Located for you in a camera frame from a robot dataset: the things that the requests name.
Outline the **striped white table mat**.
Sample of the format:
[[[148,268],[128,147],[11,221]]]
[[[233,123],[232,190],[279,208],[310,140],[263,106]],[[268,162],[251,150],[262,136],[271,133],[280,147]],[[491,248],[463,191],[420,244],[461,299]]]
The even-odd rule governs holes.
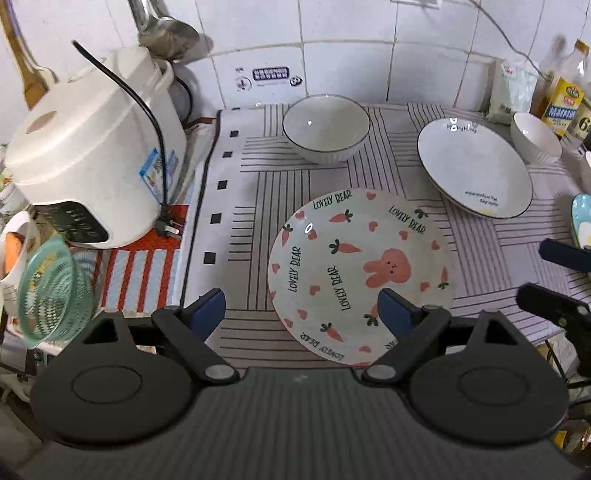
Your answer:
[[[378,313],[384,288],[462,316],[498,310],[534,343],[555,329],[517,307],[521,284],[589,300],[585,275],[538,254],[570,237],[577,186],[563,164],[532,169],[521,216],[480,218],[445,199],[418,157],[418,131],[439,111],[370,108],[367,143],[339,165],[294,153],[280,114],[224,111],[190,196],[179,289],[186,302],[222,290],[209,344],[235,367],[377,359],[396,343]]]

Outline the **yellow label cooking wine bottle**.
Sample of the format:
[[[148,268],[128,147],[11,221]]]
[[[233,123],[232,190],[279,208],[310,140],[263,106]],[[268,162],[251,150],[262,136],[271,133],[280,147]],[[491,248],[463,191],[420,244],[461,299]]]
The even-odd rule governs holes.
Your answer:
[[[542,96],[533,114],[561,139],[585,96],[583,80],[589,46],[577,39],[572,52],[555,60],[547,73]]]

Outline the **pink rabbit carrot plate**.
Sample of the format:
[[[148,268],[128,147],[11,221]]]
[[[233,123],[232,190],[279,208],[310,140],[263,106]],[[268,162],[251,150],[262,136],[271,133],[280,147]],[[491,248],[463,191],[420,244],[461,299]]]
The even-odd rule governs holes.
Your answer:
[[[385,191],[318,197],[283,225],[267,286],[283,326],[315,355],[366,366],[397,343],[378,296],[390,288],[414,305],[451,307],[454,259],[429,208]]]

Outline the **white vinegar bottle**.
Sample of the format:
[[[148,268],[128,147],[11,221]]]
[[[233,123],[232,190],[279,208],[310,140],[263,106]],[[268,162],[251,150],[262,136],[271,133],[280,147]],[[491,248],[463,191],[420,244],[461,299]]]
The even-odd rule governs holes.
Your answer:
[[[581,89],[584,96],[562,139],[564,147],[571,151],[578,150],[590,134],[590,48],[584,60]]]

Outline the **small white ribbed bowl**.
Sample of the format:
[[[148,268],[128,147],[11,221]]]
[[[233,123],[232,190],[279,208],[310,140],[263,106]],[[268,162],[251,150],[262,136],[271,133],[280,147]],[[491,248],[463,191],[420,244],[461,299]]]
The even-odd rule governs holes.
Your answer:
[[[544,122],[527,112],[513,114],[510,133],[515,149],[526,164],[550,165],[562,155],[557,136]]]

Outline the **green plastic strainer basket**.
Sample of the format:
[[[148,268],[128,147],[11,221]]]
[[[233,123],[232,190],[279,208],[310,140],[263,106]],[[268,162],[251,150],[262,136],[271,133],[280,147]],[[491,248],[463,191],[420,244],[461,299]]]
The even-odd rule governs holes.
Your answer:
[[[61,236],[50,237],[27,263],[18,288],[17,317],[25,344],[34,349],[43,342],[70,340],[94,311],[89,275]]]

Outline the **blue fried egg plate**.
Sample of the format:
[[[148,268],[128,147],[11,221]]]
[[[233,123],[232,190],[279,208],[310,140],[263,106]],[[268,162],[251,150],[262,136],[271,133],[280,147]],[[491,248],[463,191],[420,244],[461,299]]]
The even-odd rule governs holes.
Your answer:
[[[581,249],[589,249],[591,243],[591,198],[588,194],[579,193],[571,201],[571,227],[575,245]]]

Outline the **red blue striped cloth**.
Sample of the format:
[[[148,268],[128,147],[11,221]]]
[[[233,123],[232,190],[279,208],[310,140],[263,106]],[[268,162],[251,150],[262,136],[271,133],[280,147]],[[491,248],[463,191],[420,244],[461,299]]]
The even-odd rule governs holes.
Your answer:
[[[178,237],[163,238],[150,231],[119,249],[72,250],[90,275],[99,311],[121,310],[139,317],[173,302],[181,245],[188,234],[204,162],[214,146],[215,127],[215,119],[199,118],[188,128],[186,157],[170,207],[172,218],[180,224]]]

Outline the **white rice cooker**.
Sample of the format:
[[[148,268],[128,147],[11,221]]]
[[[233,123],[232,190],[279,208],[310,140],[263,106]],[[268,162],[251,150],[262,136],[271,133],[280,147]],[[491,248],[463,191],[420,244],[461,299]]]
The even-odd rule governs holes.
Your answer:
[[[55,84],[10,141],[5,164],[25,198],[69,242],[119,248],[147,234],[171,200],[187,138],[172,65],[142,46],[102,61],[155,116],[94,66]]]

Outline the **white black-rimmed plate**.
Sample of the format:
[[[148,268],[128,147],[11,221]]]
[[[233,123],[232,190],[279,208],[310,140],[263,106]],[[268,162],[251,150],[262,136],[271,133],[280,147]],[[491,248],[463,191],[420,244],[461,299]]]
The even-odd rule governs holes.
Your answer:
[[[418,154],[435,186],[470,213],[512,219],[531,205],[533,184],[524,161],[502,136],[476,121],[428,123],[418,136]]]

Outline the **metal ladle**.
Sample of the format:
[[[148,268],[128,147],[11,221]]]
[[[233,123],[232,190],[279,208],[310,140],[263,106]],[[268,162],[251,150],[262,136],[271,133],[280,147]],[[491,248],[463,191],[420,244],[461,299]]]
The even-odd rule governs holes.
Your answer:
[[[200,36],[192,26],[162,13],[155,1],[129,0],[140,45],[156,58],[182,60],[197,46]]]

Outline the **white cup with orange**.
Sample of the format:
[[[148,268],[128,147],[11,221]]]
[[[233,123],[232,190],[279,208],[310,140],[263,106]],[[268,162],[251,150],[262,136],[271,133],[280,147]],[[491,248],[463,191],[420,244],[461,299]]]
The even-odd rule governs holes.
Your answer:
[[[1,232],[1,293],[8,315],[17,315],[21,277],[40,245],[39,230],[26,210],[16,213]]]

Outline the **large white black-rimmed bowl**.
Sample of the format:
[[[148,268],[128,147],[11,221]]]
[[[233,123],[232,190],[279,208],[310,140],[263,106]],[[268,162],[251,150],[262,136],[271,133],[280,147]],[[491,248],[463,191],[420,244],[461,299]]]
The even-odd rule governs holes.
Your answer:
[[[356,101],[321,94],[301,99],[283,116],[283,135],[294,152],[318,165],[348,161],[365,144],[372,128]]]

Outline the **white salt bag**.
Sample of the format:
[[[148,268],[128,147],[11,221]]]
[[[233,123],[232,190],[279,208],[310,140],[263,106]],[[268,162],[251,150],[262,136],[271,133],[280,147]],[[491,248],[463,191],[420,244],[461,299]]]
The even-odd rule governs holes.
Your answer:
[[[486,119],[510,125],[515,113],[530,111],[538,74],[523,62],[496,60]]]

